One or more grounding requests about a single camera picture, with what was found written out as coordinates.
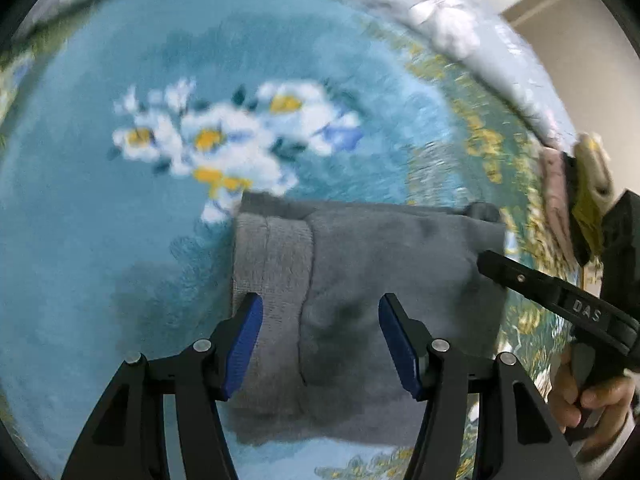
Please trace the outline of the person's right hand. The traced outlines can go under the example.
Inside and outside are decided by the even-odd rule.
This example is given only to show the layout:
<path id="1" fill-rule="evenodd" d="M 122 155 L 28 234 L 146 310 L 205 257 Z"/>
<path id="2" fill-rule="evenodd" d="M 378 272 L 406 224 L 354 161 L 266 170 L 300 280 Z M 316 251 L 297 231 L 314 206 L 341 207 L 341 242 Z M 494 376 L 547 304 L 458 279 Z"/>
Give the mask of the person's right hand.
<path id="1" fill-rule="evenodd" d="M 580 410 L 601 410 L 601 418 L 593 437 L 602 440 L 615 437 L 622 430 L 635 392 L 636 383 L 626 375 L 608 379 L 579 392 L 573 373 L 572 349 L 566 347 L 552 382 L 548 407 L 562 432 L 577 428 L 582 421 Z"/>

